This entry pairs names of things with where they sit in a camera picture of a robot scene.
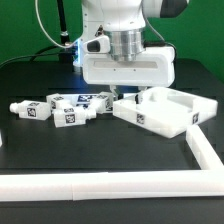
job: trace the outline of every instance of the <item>white tray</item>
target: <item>white tray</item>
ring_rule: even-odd
[[[154,87],[114,102],[113,115],[172,138],[186,131],[189,125],[199,124],[216,116],[217,107],[216,100]]]

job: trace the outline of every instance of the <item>white foam barrier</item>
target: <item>white foam barrier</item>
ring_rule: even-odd
[[[75,201],[223,195],[223,171],[0,176],[0,201]]]
[[[198,125],[192,125],[188,127],[186,141],[190,146],[201,169],[224,169],[223,163],[217,156],[216,152]]]

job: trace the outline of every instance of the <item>black table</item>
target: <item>black table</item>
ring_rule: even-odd
[[[224,159],[224,84],[199,62],[176,63],[172,88],[219,102],[215,118],[200,125]],[[117,172],[200,169],[185,134],[166,139],[111,114],[98,115],[84,126],[55,128],[53,118],[18,118],[9,105],[23,100],[46,101],[53,93],[109,91],[88,86],[71,65],[17,62],[0,70],[1,174]],[[134,87],[121,91],[136,92]],[[224,197],[92,200],[78,202],[0,203],[1,223],[222,223]]]

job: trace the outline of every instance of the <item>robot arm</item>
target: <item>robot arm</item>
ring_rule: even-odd
[[[143,0],[147,18],[173,18],[180,15],[190,0]]]
[[[143,12],[146,17],[173,17],[187,4],[187,0],[82,0],[83,35],[79,41],[85,81],[139,87],[171,85],[174,49],[144,46]],[[99,29],[101,35],[96,37]]]

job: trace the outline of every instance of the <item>green wall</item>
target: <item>green wall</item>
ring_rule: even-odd
[[[73,40],[82,33],[81,0],[64,0],[64,5]],[[46,29],[59,42],[56,0],[40,0],[40,10]],[[179,58],[199,60],[224,81],[223,10],[223,0],[191,0],[178,18],[151,22],[167,41],[176,45]],[[34,0],[0,0],[0,33],[0,63],[51,45],[37,23]],[[154,39],[150,32],[146,37]]]

